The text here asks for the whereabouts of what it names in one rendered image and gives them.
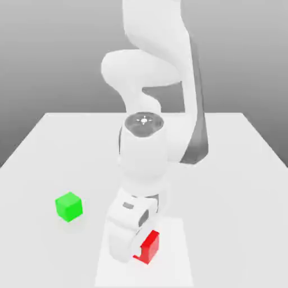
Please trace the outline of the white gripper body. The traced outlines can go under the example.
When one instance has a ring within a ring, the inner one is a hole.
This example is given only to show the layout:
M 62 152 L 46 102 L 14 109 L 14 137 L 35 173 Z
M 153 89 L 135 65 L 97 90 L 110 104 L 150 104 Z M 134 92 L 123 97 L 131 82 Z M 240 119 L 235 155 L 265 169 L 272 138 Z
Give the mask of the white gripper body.
M 107 217 L 108 246 L 110 255 L 121 263 L 132 258 L 132 241 L 138 229 L 124 227 L 111 217 Z

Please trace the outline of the small red cube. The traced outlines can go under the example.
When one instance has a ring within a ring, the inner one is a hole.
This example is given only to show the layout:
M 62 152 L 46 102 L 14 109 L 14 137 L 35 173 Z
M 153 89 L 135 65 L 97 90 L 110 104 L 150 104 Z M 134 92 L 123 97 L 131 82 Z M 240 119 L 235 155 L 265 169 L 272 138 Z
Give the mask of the small red cube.
M 152 230 L 146 237 L 145 241 L 141 244 L 140 251 L 133 258 L 142 263 L 149 264 L 159 249 L 159 235 L 158 231 Z

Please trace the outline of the small green cube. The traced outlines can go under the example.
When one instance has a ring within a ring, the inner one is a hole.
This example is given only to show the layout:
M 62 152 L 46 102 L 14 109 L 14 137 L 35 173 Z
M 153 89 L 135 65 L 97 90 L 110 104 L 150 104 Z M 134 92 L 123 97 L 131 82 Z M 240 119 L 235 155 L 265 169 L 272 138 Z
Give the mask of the small green cube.
M 57 198 L 55 206 L 58 216 L 66 222 L 71 222 L 83 214 L 82 200 L 72 192 Z

